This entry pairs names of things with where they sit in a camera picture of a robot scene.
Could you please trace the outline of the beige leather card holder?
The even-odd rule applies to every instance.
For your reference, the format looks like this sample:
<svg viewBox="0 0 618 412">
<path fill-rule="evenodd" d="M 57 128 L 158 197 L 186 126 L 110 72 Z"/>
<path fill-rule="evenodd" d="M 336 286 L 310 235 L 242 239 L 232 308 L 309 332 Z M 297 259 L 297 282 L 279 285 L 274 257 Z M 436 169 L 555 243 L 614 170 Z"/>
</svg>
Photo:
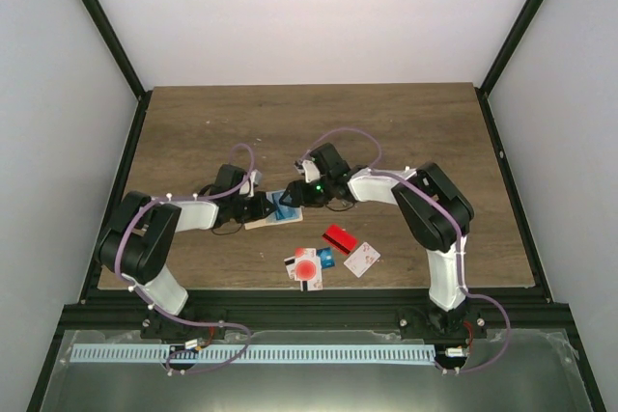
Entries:
<svg viewBox="0 0 618 412">
<path fill-rule="evenodd" d="M 266 218 L 244 225 L 247 230 L 258 229 L 268 226 L 279 226 L 301 222 L 303 220 L 302 209 L 281 205 L 280 200 L 284 196 L 284 190 L 267 192 L 267 199 L 275 205 L 275 210 Z"/>
</svg>

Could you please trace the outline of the red card black stripe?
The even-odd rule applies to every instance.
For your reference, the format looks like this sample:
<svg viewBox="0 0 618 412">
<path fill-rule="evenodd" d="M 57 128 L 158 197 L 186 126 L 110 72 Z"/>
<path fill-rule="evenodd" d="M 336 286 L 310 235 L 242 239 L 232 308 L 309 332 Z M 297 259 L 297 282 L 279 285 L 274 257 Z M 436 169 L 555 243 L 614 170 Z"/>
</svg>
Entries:
<svg viewBox="0 0 618 412">
<path fill-rule="evenodd" d="M 336 224 L 330 225 L 325 230 L 323 239 L 345 256 L 348 256 L 358 244 L 358 239 L 354 235 Z"/>
</svg>

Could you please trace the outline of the white card red circle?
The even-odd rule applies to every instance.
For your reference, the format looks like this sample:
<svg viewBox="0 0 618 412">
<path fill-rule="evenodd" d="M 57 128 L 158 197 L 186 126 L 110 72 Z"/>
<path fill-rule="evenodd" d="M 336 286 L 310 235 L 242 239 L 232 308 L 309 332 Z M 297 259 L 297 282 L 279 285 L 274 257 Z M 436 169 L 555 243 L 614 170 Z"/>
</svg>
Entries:
<svg viewBox="0 0 618 412">
<path fill-rule="evenodd" d="M 323 289 L 322 265 L 315 248 L 296 249 L 295 279 L 300 282 L 302 291 Z"/>
</svg>

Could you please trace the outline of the white card pink pattern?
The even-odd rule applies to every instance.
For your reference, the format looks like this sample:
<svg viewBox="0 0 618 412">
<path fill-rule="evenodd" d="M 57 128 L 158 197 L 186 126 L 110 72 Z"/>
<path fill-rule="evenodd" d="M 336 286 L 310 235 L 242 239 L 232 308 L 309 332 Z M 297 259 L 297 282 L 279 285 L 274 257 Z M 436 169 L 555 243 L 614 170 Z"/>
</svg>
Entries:
<svg viewBox="0 0 618 412">
<path fill-rule="evenodd" d="M 344 266 L 356 277 L 361 278 L 380 258 L 380 253 L 368 242 L 363 242 L 344 261 Z"/>
</svg>

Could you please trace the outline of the blue VIP card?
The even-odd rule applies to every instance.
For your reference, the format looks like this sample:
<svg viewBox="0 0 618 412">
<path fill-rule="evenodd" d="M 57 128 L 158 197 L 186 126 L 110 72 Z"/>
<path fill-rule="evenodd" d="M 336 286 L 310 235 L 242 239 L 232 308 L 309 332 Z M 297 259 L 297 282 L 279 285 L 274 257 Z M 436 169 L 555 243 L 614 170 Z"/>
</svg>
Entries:
<svg viewBox="0 0 618 412">
<path fill-rule="evenodd" d="M 275 206 L 275 211 L 268 217 L 274 222 L 296 219 L 297 211 L 295 208 L 285 206 L 280 203 L 280 199 L 284 196 L 284 190 L 276 190 L 267 192 L 268 200 Z"/>
</svg>

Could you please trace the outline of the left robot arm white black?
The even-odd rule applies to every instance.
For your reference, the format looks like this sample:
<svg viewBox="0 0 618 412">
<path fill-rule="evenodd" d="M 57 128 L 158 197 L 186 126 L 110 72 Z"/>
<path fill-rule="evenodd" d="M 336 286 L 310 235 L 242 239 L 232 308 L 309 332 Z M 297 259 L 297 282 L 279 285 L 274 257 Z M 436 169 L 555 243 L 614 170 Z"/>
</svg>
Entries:
<svg viewBox="0 0 618 412">
<path fill-rule="evenodd" d="M 166 264 L 173 239 L 181 232 L 214 231 L 230 221 L 244 226 L 270 216 L 276 203 L 257 189 L 260 179 L 255 169 L 224 164 L 213 183 L 189 197 L 131 191 L 99 234 L 95 260 L 162 310 L 172 336 L 187 338 L 196 330 L 197 315 L 185 306 L 188 292 Z"/>
</svg>

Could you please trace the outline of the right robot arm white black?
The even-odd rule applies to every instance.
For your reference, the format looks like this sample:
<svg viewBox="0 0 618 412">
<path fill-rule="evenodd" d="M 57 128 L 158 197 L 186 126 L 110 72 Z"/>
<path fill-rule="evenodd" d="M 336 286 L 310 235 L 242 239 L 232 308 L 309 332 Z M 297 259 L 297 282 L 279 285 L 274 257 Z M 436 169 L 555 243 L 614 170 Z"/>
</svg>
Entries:
<svg viewBox="0 0 618 412">
<path fill-rule="evenodd" d="M 433 161 L 402 171 L 352 167 L 330 143 L 310 151 L 295 167 L 302 178 L 288 184 L 277 201 L 281 206 L 324 207 L 337 199 L 399 208 L 427 253 L 430 328 L 442 338 L 455 335 L 464 325 L 464 246 L 474 210 L 443 170 Z"/>
</svg>

